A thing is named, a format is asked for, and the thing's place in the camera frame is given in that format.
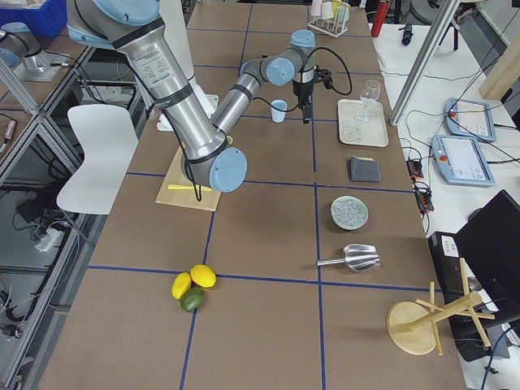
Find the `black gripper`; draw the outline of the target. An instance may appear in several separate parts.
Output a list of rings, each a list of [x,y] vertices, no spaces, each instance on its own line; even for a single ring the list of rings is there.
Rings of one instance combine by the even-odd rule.
[[[308,82],[292,82],[292,91],[297,97],[297,104],[301,105],[301,115],[304,124],[308,124],[312,120],[312,104],[310,99],[314,92],[314,81]]]

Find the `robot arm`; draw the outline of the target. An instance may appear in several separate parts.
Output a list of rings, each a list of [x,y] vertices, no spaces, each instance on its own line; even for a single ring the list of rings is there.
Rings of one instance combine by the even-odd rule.
[[[309,118],[308,98],[316,79],[310,30],[293,32],[283,53],[243,64],[236,83],[208,115],[184,72],[192,64],[183,14],[163,19],[159,1],[68,1],[66,6],[73,41],[127,57],[154,106],[173,127],[183,150],[182,171],[195,187],[227,193],[243,183],[247,160],[228,144],[227,135],[263,83],[292,82],[303,118]]]

